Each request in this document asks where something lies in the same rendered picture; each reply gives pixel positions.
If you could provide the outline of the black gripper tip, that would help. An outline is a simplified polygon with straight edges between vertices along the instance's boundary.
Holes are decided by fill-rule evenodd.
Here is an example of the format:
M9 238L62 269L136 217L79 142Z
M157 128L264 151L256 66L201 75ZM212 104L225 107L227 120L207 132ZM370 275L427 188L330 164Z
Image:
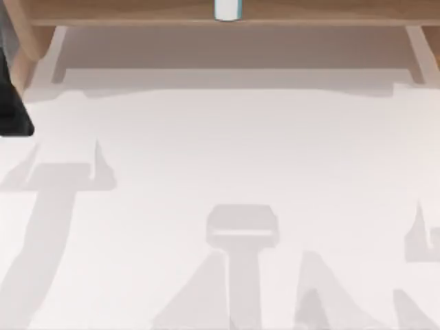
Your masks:
M23 100L12 84L8 62L0 47L0 137L30 137L34 125Z

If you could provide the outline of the wooden open shelf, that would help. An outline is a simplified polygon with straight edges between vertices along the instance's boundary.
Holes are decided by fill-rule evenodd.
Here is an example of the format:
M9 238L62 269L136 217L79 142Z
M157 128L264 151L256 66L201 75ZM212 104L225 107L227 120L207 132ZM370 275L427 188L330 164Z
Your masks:
M440 0L0 0L0 47L30 100L160 89L440 92Z

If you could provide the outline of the white and teal can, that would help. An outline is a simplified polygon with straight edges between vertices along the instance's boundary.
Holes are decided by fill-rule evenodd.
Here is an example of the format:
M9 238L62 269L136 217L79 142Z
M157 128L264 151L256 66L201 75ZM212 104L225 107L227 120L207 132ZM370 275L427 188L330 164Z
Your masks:
M238 21L242 10L243 0L214 0L214 18L218 21Z

